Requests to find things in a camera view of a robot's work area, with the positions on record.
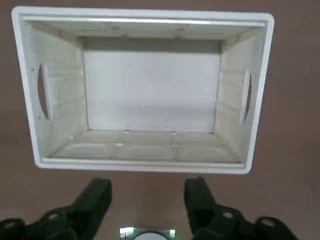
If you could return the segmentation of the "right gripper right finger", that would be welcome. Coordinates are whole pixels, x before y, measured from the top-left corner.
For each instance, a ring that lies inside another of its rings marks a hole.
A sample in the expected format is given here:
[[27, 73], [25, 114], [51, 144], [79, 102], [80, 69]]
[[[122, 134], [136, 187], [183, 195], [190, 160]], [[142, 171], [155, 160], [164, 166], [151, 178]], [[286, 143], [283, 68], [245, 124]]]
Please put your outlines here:
[[296, 240], [281, 220], [261, 216], [255, 222], [228, 206], [216, 203], [202, 177], [184, 182], [184, 204], [193, 240]]

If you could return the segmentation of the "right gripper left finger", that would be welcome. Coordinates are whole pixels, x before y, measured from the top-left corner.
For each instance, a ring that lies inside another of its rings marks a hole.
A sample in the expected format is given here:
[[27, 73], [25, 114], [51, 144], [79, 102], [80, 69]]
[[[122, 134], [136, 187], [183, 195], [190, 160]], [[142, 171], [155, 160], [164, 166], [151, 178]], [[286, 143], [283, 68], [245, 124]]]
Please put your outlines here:
[[0, 221], [2, 240], [93, 240], [112, 202], [109, 179], [94, 178], [76, 200], [47, 211], [26, 224], [21, 218]]

